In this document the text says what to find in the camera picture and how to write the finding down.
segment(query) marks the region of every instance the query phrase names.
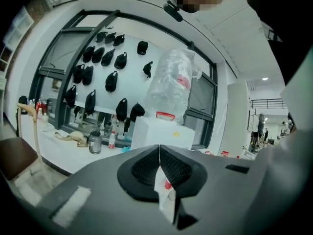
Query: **clear plastic bag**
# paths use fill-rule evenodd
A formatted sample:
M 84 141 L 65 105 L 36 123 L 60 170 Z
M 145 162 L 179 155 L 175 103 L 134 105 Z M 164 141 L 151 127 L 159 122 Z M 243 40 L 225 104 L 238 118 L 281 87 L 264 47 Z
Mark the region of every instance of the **clear plastic bag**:
M 202 74 L 194 65 L 194 56 L 191 50 L 175 49 L 160 57 L 144 99 L 149 116 L 156 116 L 156 112 L 168 113 L 175 116 L 175 122 L 183 124 L 192 78 L 200 78 Z

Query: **window frame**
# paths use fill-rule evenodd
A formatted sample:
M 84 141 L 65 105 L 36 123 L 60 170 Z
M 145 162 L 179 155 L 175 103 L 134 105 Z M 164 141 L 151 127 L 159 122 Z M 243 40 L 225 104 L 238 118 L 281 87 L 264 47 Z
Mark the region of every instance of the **window frame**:
M 80 21 L 82 21 L 86 16 L 88 15 L 107 15 L 107 17 L 97 26 L 97 27 L 75 27 Z M 70 127 L 66 124 L 66 119 L 68 112 L 67 111 L 67 105 L 64 102 L 64 95 L 65 92 L 69 86 L 69 82 L 72 76 L 73 67 L 77 64 L 79 61 L 81 55 L 83 54 L 84 49 L 89 45 L 89 43 L 93 40 L 93 38 L 96 36 L 96 34 L 104 27 L 107 27 L 111 22 L 113 22 L 117 17 L 126 18 L 130 20 L 139 21 L 141 23 L 147 24 L 149 26 L 155 27 L 166 34 L 178 39 L 182 43 L 184 43 L 188 49 L 193 50 L 196 52 L 200 57 L 202 57 L 209 65 L 210 65 L 210 74 L 202 74 L 202 76 L 208 80 L 212 85 L 215 86 L 215 92 L 214 92 L 214 113 L 213 115 L 203 113 L 199 110 L 193 109 L 191 107 L 188 107 L 186 110 L 185 116 L 192 116 L 195 118 L 203 118 L 205 120 L 204 128 L 203 128 L 203 134 L 201 138 L 201 145 L 193 145 L 192 149 L 199 149 L 199 148 L 207 148 L 210 139 L 212 136 L 212 130 L 214 126 L 214 119 L 215 119 L 215 113 L 216 113 L 216 102 L 217 102 L 217 71 L 216 71 L 216 64 L 212 62 L 212 60 L 207 57 L 200 49 L 198 49 L 195 44 L 192 41 L 189 41 L 182 37 L 181 35 L 177 34 L 176 32 L 154 22 L 149 19 L 135 16 L 127 13 L 120 12 L 119 10 L 115 11 L 84 11 L 82 10 L 79 12 L 76 16 L 74 16 L 60 31 L 59 33 L 54 37 L 52 42 L 50 43 L 49 47 L 45 51 L 43 57 L 41 58 L 41 61 L 37 67 L 35 76 L 33 78 L 31 89 L 29 93 L 29 98 L 34 98 L 36 101 L 38 101 L 42 89 L 42 85 L 44 82 L 45 77 L 55 78 L 62 80 L 62 85 L 60 87 L 60 92 L 57 99 L 56 104 L 56 113 L 55 118 L 51 119 L 51 123 L 54 125 L 55 129 L 59 130 L 62 129 L 66 132 L 72 132 L 76 129 L 73 127 Z M 62 33 L 66 32 L 89 32 L 89 34 L 86 36 L 84 41 L 81 43 L 81 45 L 78 47 L 76 53 L 73 55 L 70 63 L 67 66 L 66 70 L 59 70 L 55 68 L 45 67 L 42 66 L 46 56 L 49 54 L 51 48 L 54 46 L 54 44 L 57 42 L 59 37 Z M 103 138 L 103 144 L 108 144 L 109 139 L 106 140 L 106 138 Z M 124 147 L 126 145 L 130 145 L 129 142 L 124 141 L 116 141 L 117 147 Z
M 212 76 L 216 76 L 216 65 L 210 66 L 210 73 L 212 73 Z M 192 149 L 206 149 L 211 141 L 211 136 L 212 136 L 212 131 L 213 131 L 213 126 L 214 126 L 214 120 L 215 120 L 215 113 L 216 113 L 216 103 L 217 103 L 217 83 L 214 81 L 214 79 L 210 78 L 207 74 L 202 73 L 202 77 L 206 79 L 210 84 L 214 86 L 214 99 L 213 99 L 213 115 L 202 112 L 198 109 L 190 107 L 190 96 L 188 99 L 188 108 L 185 112 L 184 115 L 184 121 L 186 120 L 187 116 L 193 117 L 193 118 L 198 118 L 198 119 L 203 119 L 205 121 L 204 127 L 203 127 L 203 132 L 202 132 L 202 137 L 201 137 L 201 142 L 200 144 L 195 144 L 192 145 Z

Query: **cardboard box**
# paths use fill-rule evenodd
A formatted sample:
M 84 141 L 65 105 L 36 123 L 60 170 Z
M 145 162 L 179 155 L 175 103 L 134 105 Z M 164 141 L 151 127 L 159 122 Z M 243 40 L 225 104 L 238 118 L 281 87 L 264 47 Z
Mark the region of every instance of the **cardboard box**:
M 154 117 L 137 117 L 131 149 L 154 144 L 191 149 L 195 131 L 175 122 Z

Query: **railing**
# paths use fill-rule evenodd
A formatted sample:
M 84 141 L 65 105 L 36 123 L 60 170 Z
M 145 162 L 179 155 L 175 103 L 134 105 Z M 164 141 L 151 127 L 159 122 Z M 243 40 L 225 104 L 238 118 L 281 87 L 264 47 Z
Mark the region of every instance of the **railing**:
M 253 109 L 287 109 L 281 98 L 251 100 Z

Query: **chair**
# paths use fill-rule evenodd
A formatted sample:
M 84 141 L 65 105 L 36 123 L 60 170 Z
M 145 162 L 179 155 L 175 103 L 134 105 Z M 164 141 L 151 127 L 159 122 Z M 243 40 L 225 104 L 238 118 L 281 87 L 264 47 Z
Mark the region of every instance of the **chair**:
M 18 125 L 20 130 L 20 137 L 0 141 L 0 169 L 7 180 L 14 182 L 18 177 L 20 177 L 26 171 L 30 170 L 33 165 L 39 163 L 46 181 L 52 188 L 52 183 L 47 177 L 39 150 L 36 110 L 32 106 L 25 104 L 18 104 L 18 108 Z M 34 123 L 33 129 L 35 146 L 37 152 L 22 138 L 22 109 L 30 113 L 32 116 Z

